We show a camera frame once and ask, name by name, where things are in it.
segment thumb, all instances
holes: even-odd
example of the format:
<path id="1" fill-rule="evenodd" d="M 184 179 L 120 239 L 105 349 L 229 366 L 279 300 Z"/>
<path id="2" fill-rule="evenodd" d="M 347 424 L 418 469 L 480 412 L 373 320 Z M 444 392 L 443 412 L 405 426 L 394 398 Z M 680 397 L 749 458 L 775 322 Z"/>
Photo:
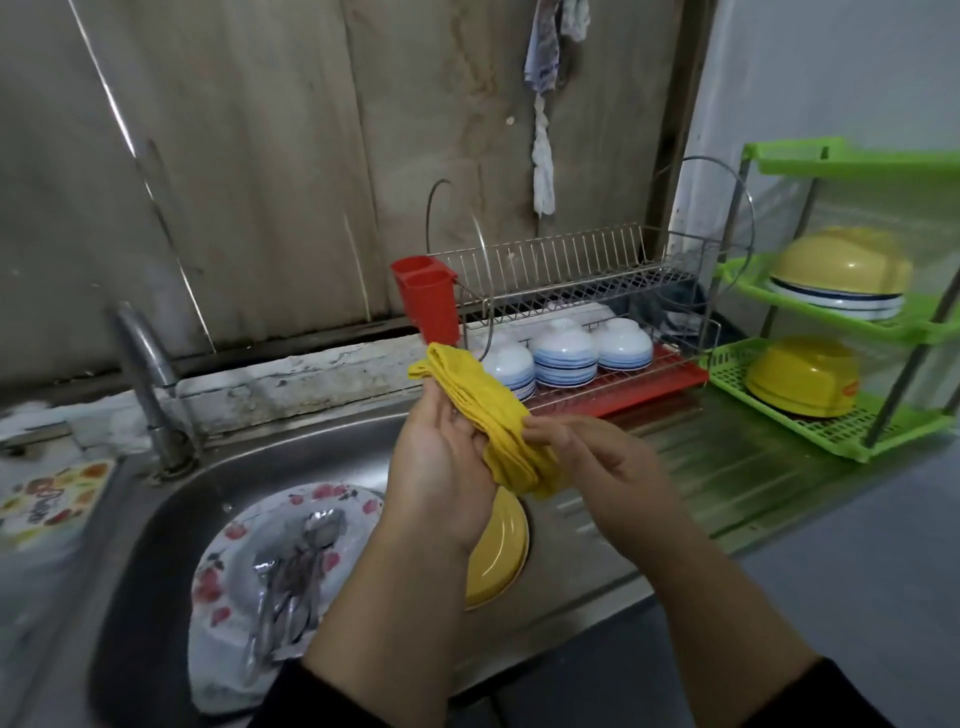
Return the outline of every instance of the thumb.
<path id="1" fill-rule="evenodd" d="M 524 423 L 527 426 L 523 439 L 531 445 L 549 445 L 577 490 L 589 490 L 610 477 L 584 441 L 567 425 L 549 417 L 531 417 Z"/>

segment hand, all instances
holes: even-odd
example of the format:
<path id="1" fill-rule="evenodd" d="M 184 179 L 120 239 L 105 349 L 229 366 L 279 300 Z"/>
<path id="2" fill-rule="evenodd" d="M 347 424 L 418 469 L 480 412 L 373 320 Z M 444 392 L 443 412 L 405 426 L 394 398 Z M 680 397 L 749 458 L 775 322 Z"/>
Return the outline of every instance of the hand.
<path id="1" fill-rule="evenodd" d="M 650 446 L 592 417 L 528 417 L 523 439 L 553 448 L 569 485 L 620 553 L 647 571 L 678 525 L 690 522 Z"/>
<path id="2" fill-rule="evenodd" d="M 440 529 L 469 555 L 490 522 L 496 484 L 483 462 L 487 436 L 433 379 L 407 417 L 390 462 L 383 518 Z"/>

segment floor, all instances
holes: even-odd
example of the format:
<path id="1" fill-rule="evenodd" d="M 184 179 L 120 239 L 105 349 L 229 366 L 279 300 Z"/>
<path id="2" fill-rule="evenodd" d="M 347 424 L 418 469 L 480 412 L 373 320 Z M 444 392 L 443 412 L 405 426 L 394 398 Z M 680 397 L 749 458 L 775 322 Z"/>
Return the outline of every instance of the floor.
<path id="1" fill-rule="evenodd" d="M 900 728 L 960 724 L 960 444 L 741 559 Z M 658 605 L 454 711 L 450 726 L 691 726 Z"/>

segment green shelf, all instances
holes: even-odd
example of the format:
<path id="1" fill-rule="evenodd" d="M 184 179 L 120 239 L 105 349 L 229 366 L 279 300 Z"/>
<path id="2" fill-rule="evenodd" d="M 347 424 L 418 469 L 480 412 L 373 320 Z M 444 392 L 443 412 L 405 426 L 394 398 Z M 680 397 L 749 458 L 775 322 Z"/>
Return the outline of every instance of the green shelf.
<path id="1" fill-rule="evenodd" d="M 950 429 L 954 425 L 954 418 L 940 410 L 919 410 L 901 404 L 876 445 L 867 449 L 863 446 L 863 438 L 883 404 L 881 397 L 860 392 L 856 396 L 853 412 L 827 420 L 794 417 L 782 412 L 758 400 L 746 387 L 748 368 L 766 350 L 769 343 L 766 339 L 746 339 L 715 349 L 708 367 L 710 383 L 827 452 L 866 463 L 886 450 L 934 432 Z M 706 358 L 702 365 L 707 367 Z"/>
<path id="2" fill-rule="evenodd" d="M 743 158 L 752 159 L 765 175 L 828 179 L 909 176 L 960 180 L 960 151 L 863 149 L 842 136 L 756 142 L 744 146 Z"/>
<path id="3" fill-rule="evenodd" d="M 776 254 L 757 254 L 749 260 L 746 257 L 728 260 L 717 266 L 716 275 L 726 283 L 735 281 L 736 288 L 752 298 L 781 308 L 800 311 L 811 318 L 820 319 L 874 339 L 908 345 L 935 345 L 960 335 L 960 306 L 954 307 L 950 318 L 944 323 L 930 323 L 930 317 L 940 301 L 939 296 L 908 292 L 905 296 L 903 311 L 894 318 L 886 321 L 863 321 L 774 293 L 765 284 L 767 271 L 770 270 L 776 257 Z"/>

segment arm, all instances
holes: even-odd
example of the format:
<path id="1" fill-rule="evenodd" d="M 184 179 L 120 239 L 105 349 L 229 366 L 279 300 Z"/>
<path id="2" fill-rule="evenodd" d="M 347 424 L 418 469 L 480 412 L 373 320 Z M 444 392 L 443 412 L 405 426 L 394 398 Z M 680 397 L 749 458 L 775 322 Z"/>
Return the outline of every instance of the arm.
<path id="1" fill-rule="evenodd" d="M 485 445 L 426 380 L 396 443 L 380 523 L 303 657 L 392 725 L 444 723 L 467 561 L 496 490 Z"/>
<path id="2" fill-rule="evenodd" d="M 818 655 L 685 512 L 656 454 L 591 418 L 529 418 L 597 527 L 647 576 L 666 612 L 700 728 L 739 725 L 799 679 Z"/>

